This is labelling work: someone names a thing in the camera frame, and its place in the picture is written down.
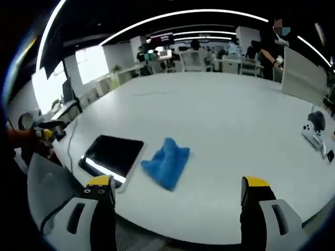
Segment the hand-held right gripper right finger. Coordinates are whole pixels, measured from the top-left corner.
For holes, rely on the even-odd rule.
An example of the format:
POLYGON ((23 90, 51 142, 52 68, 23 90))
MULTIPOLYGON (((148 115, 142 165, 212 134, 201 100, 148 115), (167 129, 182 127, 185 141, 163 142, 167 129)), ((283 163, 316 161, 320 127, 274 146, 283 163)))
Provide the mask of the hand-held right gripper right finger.
POLYGON ((264 179, 241 181, 241 250, 299 250, 308 239, 300 216, 264 179))

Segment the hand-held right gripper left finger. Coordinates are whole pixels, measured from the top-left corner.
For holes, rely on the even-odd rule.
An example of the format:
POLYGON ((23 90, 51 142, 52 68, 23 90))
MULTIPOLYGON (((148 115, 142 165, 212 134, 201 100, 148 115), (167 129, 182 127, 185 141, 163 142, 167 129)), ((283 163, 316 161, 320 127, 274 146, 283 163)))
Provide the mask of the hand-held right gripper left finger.
POLYGON ((115 204, 114 177, 96 176, 45 217, 41 234, 54 250, 116 250, 115 204))

